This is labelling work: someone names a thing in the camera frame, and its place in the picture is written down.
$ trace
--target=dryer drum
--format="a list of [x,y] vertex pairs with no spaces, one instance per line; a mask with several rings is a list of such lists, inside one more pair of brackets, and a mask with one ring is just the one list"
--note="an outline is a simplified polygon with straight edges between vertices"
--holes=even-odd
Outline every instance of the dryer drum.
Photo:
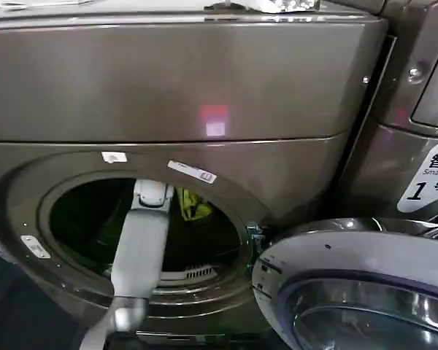
[[[110,277],[135,179],[102,179],[72,188],[50,211],[50,231],[74,263]],[[169,210],[169,233],[158,288],[194,287],[225,276],[243,253],[231,220],[209,201],[207,214],[185,217],[177,188]]]

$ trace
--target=barcode sticker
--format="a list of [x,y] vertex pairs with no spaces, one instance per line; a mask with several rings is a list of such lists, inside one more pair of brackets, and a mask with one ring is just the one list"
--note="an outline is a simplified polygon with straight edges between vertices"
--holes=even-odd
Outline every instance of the barcode sticker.
[[207,182],[208,184],[212,184],[218,177],[217,175],[214,175],[209,171],[194,168],[193,166],[187,166],[186,164],[174,162],[173,160],[170,160],[167,166],[171,169],[179,171],[180,173],[192,176],[195,179],[201,180],[203,182]]

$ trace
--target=washing machine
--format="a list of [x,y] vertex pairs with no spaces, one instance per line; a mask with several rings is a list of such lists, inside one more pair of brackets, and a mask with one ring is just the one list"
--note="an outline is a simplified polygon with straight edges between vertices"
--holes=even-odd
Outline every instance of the washing machine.
[[[254,262],[268,232],[315,216],[387,23],[264,3],[0,3],[0,245],[82,324],[111,303],[121,225],[146,180],[174,197],[138,335],[217,343],[270,328]],[[203,209],[186,214],[183,194]]]
[[329,211],[438,221],[438,2],[395,24]]

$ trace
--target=dryer door opening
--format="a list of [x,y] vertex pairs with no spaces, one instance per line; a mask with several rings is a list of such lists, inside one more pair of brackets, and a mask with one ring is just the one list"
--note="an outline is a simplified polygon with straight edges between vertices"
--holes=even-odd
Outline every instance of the dryer door opening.
[[[123,222],[133,201],[135,179],[102,179],[72,188],[50,210],[49,229],[75,264],[110,277]],[[158,294],[188,293],[243,269],[250,253],[231,220],[195,192],[176,187]]]
[[334,219],[288,232],[253,269],[293,350],[438,350],[438,225]]

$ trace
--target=yellow cloth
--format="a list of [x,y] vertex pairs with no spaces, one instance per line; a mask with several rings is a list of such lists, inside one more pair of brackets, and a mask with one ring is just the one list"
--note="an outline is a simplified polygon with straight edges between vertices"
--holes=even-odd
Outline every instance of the yellow cloth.
[[178,187],[176,191],[185,221],[202,219],[212,213],[212,206],[196,193]]

